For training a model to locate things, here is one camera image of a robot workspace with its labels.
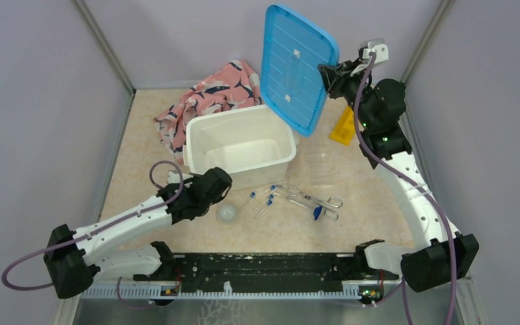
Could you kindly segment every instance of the gray wall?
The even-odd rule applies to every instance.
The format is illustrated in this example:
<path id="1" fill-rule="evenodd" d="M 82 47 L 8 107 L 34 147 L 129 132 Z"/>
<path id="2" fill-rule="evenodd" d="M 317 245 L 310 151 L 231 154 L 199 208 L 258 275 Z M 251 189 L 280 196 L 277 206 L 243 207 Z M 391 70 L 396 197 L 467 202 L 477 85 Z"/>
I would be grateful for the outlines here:
<path id="1" fill-rule="evenodd" d="M 390 64 L 375 75 L 400 78 L 439 0 L 280 1 L 328 31 L 342 60 L 384 37 Z M 274 0 L 86 0 L 137 88 L 200 80 L 234 58 L 260 70 L 264 17 Z"/>
<path id="2" fill-rule="evenodd" d="M 0 277 L 54 227 L 97 219 L 127 103 L 70 1 L 0 1 Z M 48 275 L 38 257 L 10 278 L 35 285 Z M 14 292 L 0 281 L 0 324 L 51 324 L 58 303 L 51 288 Z"/>
<path id="3" fill-rule="evenodd" d="M 437 199 L 481 245 L 491 324 L 520 324 L 520 1 L 457 1 L 408 88 Z"/>

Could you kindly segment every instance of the white bin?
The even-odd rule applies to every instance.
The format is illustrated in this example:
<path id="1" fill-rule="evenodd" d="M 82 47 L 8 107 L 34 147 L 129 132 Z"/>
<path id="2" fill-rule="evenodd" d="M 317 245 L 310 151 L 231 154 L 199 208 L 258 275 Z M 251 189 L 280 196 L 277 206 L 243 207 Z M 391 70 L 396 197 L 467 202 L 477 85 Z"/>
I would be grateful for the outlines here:
<path id="1" fill-rule="evenodd" d="M 282 181 L 296 143 L 290 126 L 259 105 L 192 119 L 183 155 L 193 173 L 224 169 L 238 190 Z"/>

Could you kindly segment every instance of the blue plastic lid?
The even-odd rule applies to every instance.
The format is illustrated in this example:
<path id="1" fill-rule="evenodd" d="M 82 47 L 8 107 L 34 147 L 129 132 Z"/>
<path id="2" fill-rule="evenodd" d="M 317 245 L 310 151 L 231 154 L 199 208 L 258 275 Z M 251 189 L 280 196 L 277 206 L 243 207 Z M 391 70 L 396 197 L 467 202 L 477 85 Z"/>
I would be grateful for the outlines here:
<path id="1" fill-rule="evenodd" d="M 269 6 L 262 98 L 293 129 L 305 137 L 311 135 L 326 102 L 318 64 L 336 65 L 339 57 L 338 44 L 327 32 L 286 6 Z"/>

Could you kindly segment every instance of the pink patterned cloth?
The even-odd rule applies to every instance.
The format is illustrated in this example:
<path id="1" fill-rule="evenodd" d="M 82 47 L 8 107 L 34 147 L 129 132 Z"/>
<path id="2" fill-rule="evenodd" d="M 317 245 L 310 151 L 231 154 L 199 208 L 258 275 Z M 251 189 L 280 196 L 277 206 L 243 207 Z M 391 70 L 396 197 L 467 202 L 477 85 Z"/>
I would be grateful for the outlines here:
<path id="1" fill-rule="evenodd" d="M 160 142 L 184 164 L 186 125 L 197 116 L 262 104 L 260 78 L 242 60 L 228 62 L 184 93 L 178 103 L 154 118 Z"/>

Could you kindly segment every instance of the beige tabletop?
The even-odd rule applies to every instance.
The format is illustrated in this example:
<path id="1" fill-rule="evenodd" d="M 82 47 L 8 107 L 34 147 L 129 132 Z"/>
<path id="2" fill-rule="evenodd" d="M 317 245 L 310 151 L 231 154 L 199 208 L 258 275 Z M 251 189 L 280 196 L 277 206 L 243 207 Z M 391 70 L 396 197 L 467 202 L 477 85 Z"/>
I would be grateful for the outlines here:
<path id="1" fill-rule="evenodd" d="M 172 154 L 159 142 L 152 119 L 174 104 L 184 90 L 139 90 L 130 112 L 123 142 L 101 220 L 108 219 L 145 201 L 156 193 L 148 179 L 150 167 Z M 297 186 L 319 198 L 335 196 L 344 202 L 336 209 L 338 221 L 313 220 L 311 212 L 283 198 L 255 219 L 255 200 L 226 224 L 216 218 L 218 206 L 230 202 L 240 209 L 249 201 L 251 190 L 231 191 L 207 215 L 181 221 L 166 229 L 155 229 L 125 245 L 166 242 L 173 252 L 183 253 L 308 253 L 353 252 L 357 244 L 384 239 L 412 247 L 411 233 L 389 188 L 371 169 L 353 140 L 349 147 L 328 138 L 345 107 L 345 101 L 328 100 L 314 134 L 301 137 L 297 155 L 281 184 Z M 166 184 L 166 165 L 158 167 L 155 179 Z"/>

